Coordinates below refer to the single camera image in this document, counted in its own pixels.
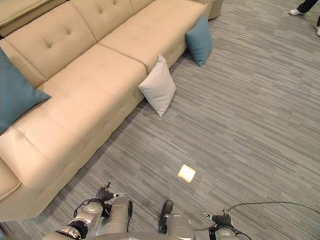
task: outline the wire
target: wire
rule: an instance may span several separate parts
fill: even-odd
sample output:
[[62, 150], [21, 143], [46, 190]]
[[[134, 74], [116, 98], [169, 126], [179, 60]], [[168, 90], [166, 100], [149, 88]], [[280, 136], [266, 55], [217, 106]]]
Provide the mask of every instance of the wire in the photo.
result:
[[245, 234], [245, 233], [242, 232], [242, 231], [238, 231], [235, 235], [236, 235], [236, 236], [237, 236], [237, 235], [243, 235], [243, 236], [245, 236], [247, 239], [252, 240], [251, 237], [249, 237], [247, 234]]
[[[228, 213], [230, 212], [231, 209], [235, 209], [236, 207], [239, 207], [239, 206], [245, 206], [245, 205], [258, 205], [258, 204], [292, 204], [292, 205], [298, 205], [300, 207], [304, 207], [304, 208], [307, 208], [317, 214], [320, 214], [320, 211], [318, 210], [315, 210], [309, 206], [306, 206], [306, 205], [303, 205], [303, 204], [300, 204], [300, 203], [296, 203], [296, 202], [291, 202], [291, 201], [261, 201], [261, 202], [243, 202], [243, 203], [239, 203], [239, 204], [236, 204], [236, 205], [233, 205], [232, 207], [229, 207], [227, 210], [224, 210], [224, 213]], [[207, 227], [204, 227], [204, 228], [194, 228], [193, 230], [194, 231], [205, 231], [205, 230], [208, 230], [209, 228], [212, 228], [215, 224], [213, 225], [210, 225], [210, 226], [207, 226]], [[234, 228], [234, 231], [237, 231], [236, 235], [243, 235], [245, 237], [247, 237], [249, 240], [252, 240], [247, 234], [245, 234], [244, 232], [242, 231], [239, 231], [237, 229]]]
[[205, 231], [208, 230], [209, 228], [212, 228], [215, 224], [211, 225], [211, 226], [207, 226], [204, 228], [194, 228], [193, 231]]
[[316, 212], [317, 214], [320, 214], [320, 211], [318, 210], [315, 210], [309, 206], [306, 206], [306, 205], [303, 205], [303, 204], [300, 204], [300, 203], [296, 203], [296, 202], [291, 202], [291, 201], [261, 201], [261, 202], [245, 202], [245, 203], [239, 203], [237, 205], [234, 205], [232, 207], [230, 207], [229, 209], [226, 210], [226, 212], [229, 212], [231, 209], [234, 209], [238, 206], [244, 206], [244, 205], [257, 205], [257, 204], [293, 204], [293, 205], [298, 205], [298, 206], [301, 206], [301, 207], [304, 207], [304, 208], [307, 208], [311, 211], [314, 211]]

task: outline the white pillow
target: white pillow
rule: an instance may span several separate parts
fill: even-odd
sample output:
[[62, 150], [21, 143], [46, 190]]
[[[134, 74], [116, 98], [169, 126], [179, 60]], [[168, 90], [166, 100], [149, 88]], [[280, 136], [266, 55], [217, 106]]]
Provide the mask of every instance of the white pillow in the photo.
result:
[[166, 59], [161, 54], [152, 71], [139, 85], [139, 89], [161, 117], [169, 107], [176, 91]]

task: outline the blue pillow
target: blue pillow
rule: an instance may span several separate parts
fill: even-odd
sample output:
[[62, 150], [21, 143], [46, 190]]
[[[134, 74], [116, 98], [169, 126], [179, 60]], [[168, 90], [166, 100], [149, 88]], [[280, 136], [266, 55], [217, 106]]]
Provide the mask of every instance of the blue pillow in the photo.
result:
[[213, 47], [208, 20], [204, 15], [194, 28], [186, 33], [185, 40], [193, 60], [201, 67], [207, 61]]
[[0, 134], [27, 110], [49, 98], [25, 79], [0, 48]]

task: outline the white sneaker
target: white sneaker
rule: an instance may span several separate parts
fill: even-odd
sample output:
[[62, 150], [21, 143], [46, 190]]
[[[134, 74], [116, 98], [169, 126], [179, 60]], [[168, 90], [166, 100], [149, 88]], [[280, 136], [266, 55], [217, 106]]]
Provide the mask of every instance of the white sneaker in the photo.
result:
[[303, 12], [299, 12], [297, 9], [292, 9], [289, 11], [289, 14], [292, 16], [298, 16], [298, 15], [303, 15]]

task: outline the sofa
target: sofa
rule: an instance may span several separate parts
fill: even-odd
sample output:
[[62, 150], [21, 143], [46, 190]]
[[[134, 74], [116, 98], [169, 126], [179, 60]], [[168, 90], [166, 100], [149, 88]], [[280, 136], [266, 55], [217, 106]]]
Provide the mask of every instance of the sofa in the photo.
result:
[[37, 10], [50, 1], [7, 1], [33, 5], [2, 19], [0, 47], [51, 98], [0, 135], [0, 222], [34, 218], [46, 208], [144, 98], [138, 85], [159, 54], [172, 66], [186, 49], [186, 32], [212, 5], [53, 0], [50, 10]]

